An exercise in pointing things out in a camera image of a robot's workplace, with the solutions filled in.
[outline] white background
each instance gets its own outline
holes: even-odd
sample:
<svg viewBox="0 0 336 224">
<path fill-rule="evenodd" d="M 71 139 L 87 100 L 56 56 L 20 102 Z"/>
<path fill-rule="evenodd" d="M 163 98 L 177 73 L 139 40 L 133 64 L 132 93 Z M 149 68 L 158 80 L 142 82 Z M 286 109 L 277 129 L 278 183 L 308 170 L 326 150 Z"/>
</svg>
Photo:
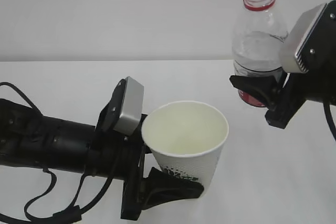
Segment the white background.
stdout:
<svg viewBox="0 0 336 224">
<path fill-rule="evenodd" d="M 177 100 L 197 100 L 221 110 L 230 133 L 207 194 L 171 202 L 141 215 L 141 224 L 334 224 L 336 142 L 320 103 L 307 102 L 285 130 L 267 125 L 265 109 L 246 105 L 229 83 L 231 60 L 2 62 L 0 80 L 20 87 L 43 114 L 96 124 L 114 86 L 128 75 L 145 86 L 143 113 Z M 19 102 L 8 88 L 0 97 Z M 146 172 L 156 162 L 146 158 Z M 30 212 L 41 217 L 64 209 L 80 175 L 56 171 L 50 195 Z M 78 203 L 87 204 L 104 178 L 88 178 Z M 24 218 L 23 206 L 49 185 L 41 170 L 0 166 L 0 212 Z M 131 224 L 120 220 L 122 181 L 113 181 L 85 224 Z"/>
<path fill-rule="evenodd" d="M 289 29 L 331 0 L 277 0 Z M 242 0 L 0 0 L 0 60 L 227 59 Z"/>
</svg>

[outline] black print on cup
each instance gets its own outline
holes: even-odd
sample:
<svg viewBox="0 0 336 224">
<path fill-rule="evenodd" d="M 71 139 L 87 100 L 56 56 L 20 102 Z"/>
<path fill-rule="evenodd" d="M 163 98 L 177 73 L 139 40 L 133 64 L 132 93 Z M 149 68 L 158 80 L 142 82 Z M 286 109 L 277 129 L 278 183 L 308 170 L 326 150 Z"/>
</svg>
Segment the black print on cup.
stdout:
<svg viewBox="0 0 336 224">
<path fill-rule="evenodd" d="M 167 173 L 171 176 L 174 176 L 176 178 L 187 179 L 187 180 L 191 180 L 191 181 L 198 181 L 199 180 L 199 178 L 189 176 L 184 171 L 181 171 L 181 170 L 175 169 L 175 168 L 171 168 L 171 167 L 162 168 L 162 171 L 164 171 L 165 173 Z"/>
</svg>

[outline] paper cup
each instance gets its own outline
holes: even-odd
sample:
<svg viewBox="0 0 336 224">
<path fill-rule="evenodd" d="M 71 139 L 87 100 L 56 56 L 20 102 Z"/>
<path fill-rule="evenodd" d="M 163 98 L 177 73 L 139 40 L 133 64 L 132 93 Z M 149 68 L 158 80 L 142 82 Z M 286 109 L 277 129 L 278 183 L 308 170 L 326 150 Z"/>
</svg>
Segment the paper cup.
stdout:
<svg viewBox="0 0 336 224">
<path fill-rule="evenodd" d="M 195 101 L 178 101 L 148 115 L 141 132 L 162 171 L 200 182 L 206 191 L 229 126 L 215 107 Z"/>
</svg>

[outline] cup rim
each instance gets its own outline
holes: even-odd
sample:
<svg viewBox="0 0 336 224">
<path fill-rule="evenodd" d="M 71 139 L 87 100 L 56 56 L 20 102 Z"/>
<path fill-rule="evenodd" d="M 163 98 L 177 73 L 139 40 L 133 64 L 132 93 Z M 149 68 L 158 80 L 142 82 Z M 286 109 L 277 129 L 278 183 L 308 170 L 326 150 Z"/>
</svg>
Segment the cup rim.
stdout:
<svg viewBox="0 0 336 224">
<path fill-rule="evenodd" d="M 162 108 L 164 108 L 164 107 L 166 107 L 166 106 L 169 106 L 169 105 L 171 105 L 171 104 L 175 104 L 175 103 L 198 103 L 198 104 L 206 105 L 206 106 L 208 106 L 208 107 L 214 109 L 215 111 L 217 111 L 217 112 L 222 116 L 222 118 L 224 119 L 224 121 L 225 121 L 225 123 L 226 123 L 226 125 L 227 125 L 227 132 L 226 132 L 225 137 L 224 137 L 224 138 L 221 140 L 221 142 L 220 142 L 219 144 L 217 144 L 215 147 L 213 147 L 213 148 L 211 148 L 211 149 L 208 149 L 208 150 L 206 150 L 206 151 L 203 151 L 203 152 L 192 153 L 192 154 L 174 154 L 174 153 L 168 153 L 168 152 L 158 151 L 158 150 L 156 150 L 155 148 L 150 147 L 150 146 L 146 143 L 146 141 L 145 141 L 145 139 L 144 139 L 144 137 L 143 137 L 143 131 L 142 131 L 143 126 L 144 126 L 144 124 L 146 123 L 148 116 L 150 116 L 150 114 L 152 114 L 152 113 L 154 113 L 154 112 L 156 112 L 156 111 L 158 111 L 158 110 L 160 110 L 160 109 L 162 109 Z M 229 135 L 229 123 L 228 123 L 228 120 L 226 119 L 225 115 L 224 115 L 219 109 L 217 109 L 216 107 L 214 107 L 214 106 L 212 106 L 212 105 L 210 105 L 210 104 L 208 104 L 208 103 L 205 103 L 205 102 L 199 102 L 199 101 L 193 101 L 193 100 L 182 100 L 182 101 L 169 102 L 169 103 L 167 103 L 167 104 L 165 104 L 165 105 L 162 105 L 162 106 L 158 107 L 157 109 L 155 109 L 154 111 L 152 111 L 150 114 L 145 118 L 145 120 L 143 121 L 142 126 L 141 126 L 141 136 L 142 136 L 142 139 L 143 139 L 144 143 L 149 147 L 149 149 L 151 149 L 151 150 L 153 150 L 153 151 L 155 151 L 155 152 L 157 152 L 157 153 L 160 153 L 160 154 L 162 154 L 162 155 L 168 156 L 168 157 L 182 157 L 182 158 L 188 158 L 188 157 L 200 157 L 200 156 L 206 155 L 206 154 L 208 154 L 208 153 L 210 153 L 210 152 L 213 152 L 214 150 L 220 148 L 220 147 L 226 142 L 227 137 L 228 137 L 228 135 Z"/>
</svg>

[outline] plastic bottle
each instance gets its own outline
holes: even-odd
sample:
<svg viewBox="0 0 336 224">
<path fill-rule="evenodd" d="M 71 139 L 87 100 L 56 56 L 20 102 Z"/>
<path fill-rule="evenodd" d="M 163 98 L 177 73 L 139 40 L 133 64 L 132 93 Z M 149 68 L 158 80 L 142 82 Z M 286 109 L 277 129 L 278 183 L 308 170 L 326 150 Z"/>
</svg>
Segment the plastic bottle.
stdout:
<svg viewBox="0 0 336 224">
<path fill-rule="evenodd" d="M 282 71 L 278 52 L 288 32 L 276 8 L 276 0 L 243 0 L 243 4 L 233 32 L 235 74 L 248 77 L 273 75 L 278 80 Z M 264 107 L 249 94 L 240 90 L 238 93 L 248 104 Z"/>
</svg>

